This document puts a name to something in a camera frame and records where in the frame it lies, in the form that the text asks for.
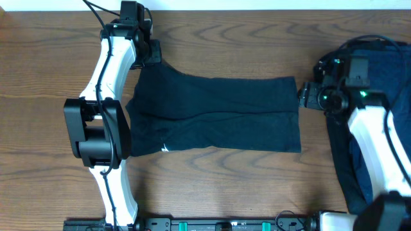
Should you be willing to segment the dark teal t-shirt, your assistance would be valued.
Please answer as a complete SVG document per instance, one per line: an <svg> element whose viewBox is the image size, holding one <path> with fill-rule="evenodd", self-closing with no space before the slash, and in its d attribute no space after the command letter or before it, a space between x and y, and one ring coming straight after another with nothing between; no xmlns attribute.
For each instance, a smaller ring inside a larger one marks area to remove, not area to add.
<svg viewBox="0 0 411 231"><path fill-rule="evenodd" d="M293 77L204 78L156 64L127 104L132 156L193 148L301 151Z"/></svg>

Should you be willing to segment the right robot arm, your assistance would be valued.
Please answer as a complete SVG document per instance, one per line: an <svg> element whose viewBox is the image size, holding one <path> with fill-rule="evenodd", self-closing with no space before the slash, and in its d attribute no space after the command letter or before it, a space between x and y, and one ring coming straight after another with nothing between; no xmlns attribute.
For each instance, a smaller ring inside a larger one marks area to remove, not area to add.
<svg viewBox="0 0 411 231"><path fill-rule="evenodd" d="M381 91L306 82L299 104L325 112L349 112L349 132L369 174L373 202L359 215L319 212L307 230L403 230L410 223L410 160L397 135L394 116Z"/></svg>

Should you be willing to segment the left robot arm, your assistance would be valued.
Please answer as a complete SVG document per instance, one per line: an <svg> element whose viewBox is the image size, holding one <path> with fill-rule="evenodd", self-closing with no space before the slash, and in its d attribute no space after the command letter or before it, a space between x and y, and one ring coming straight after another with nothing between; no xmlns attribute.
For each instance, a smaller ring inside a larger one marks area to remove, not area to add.
<svg viewBox="0 0 411 231"><path fill-rule="evenodd" d="M161 57L159 41L150 38L152 31L150 19L120 19L104 25L100 33L100 57L89 83L77 98L64 103L73 155L88 167L105 206L105 218L100 224L66 223L65 229L142 227L127 173L131 137L121 97L129 70L154 64Z"/></svg>

